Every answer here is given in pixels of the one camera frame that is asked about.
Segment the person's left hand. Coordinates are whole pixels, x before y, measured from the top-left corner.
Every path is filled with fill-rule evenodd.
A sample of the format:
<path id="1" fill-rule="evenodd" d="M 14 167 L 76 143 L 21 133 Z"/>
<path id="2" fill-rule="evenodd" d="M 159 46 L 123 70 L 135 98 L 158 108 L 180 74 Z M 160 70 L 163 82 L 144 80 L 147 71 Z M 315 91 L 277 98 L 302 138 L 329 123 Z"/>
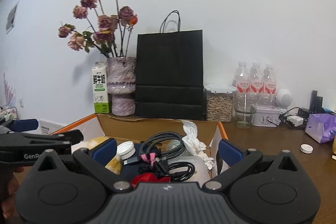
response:
<path id="1" fill-rule="evenodd" d="M 19 188 L 19 182 L 15 173 L 22 173 L 24 167 L 14 169 L 1 169 L 1 223 L 12 217 L 15 213 L 15 194 Z"/>

